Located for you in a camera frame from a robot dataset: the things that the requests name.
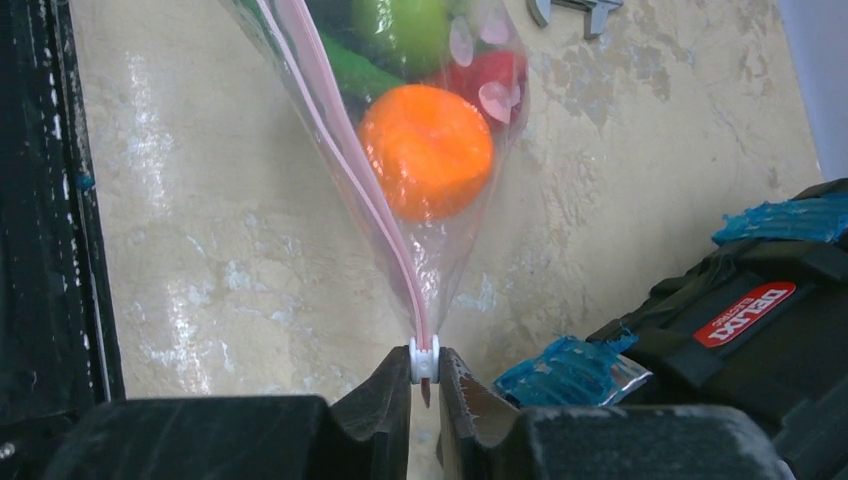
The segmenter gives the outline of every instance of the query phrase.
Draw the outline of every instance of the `screw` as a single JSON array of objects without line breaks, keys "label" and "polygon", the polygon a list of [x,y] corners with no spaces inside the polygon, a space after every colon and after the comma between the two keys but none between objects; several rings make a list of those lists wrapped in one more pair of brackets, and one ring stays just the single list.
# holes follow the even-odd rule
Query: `screw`
[{"label": "screw", "polygon": [[0,445],[0,461],[8,460],[14,454],[15,454],[15,445],[14,444],[12,444],[10,442],[6,442],[3,445]]}]

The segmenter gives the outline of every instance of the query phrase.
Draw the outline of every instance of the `red label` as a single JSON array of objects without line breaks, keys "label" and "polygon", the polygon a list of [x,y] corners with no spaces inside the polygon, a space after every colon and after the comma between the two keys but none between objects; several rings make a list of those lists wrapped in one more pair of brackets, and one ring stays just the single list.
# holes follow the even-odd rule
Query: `red label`
[{"label": "red label", "polygon": [[707,348],[725,345],[789,298],[794,291],[795,284],[789,282],[767,283],[757,287],[695,332],[695,340]]}]

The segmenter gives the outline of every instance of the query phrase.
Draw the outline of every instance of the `orange fruit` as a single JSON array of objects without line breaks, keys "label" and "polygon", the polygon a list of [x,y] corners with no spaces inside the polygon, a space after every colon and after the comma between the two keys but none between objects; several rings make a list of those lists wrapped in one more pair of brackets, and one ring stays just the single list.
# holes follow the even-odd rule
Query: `orange fruit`
[{"label": "orange fruit", "polygon": [[486,120],[439,88],[389,90],[366,112],[359,140],[389,206],[405,220],[456,215],[492,174],[495,148]]}]

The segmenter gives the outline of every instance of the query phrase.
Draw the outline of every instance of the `beige table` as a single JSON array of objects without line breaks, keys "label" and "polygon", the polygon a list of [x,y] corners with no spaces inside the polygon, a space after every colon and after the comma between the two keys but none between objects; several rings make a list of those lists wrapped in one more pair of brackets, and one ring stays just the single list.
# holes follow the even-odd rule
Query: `beige table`
[{"label": "beige table", "polygon": [[[774,1],[628,0],[594,43],[508,4],[531,122],[441,331],[487,381],[820,178]],[[272,68],[215,1],[73,8],[128,394],[349,391],[408,333]]]}]

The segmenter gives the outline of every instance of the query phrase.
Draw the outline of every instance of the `cucumber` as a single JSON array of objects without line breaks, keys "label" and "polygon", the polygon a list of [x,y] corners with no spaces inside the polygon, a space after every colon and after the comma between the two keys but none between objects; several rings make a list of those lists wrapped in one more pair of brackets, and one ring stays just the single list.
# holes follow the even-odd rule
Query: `cucumber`
[{"label": "cucumber", "polygon": [[329,35],[322,32],[319,34],[343,94],[355,96],[370,104],[387,91],[405,85],[400,78],[377,68],[367,58],[344,48]]}]

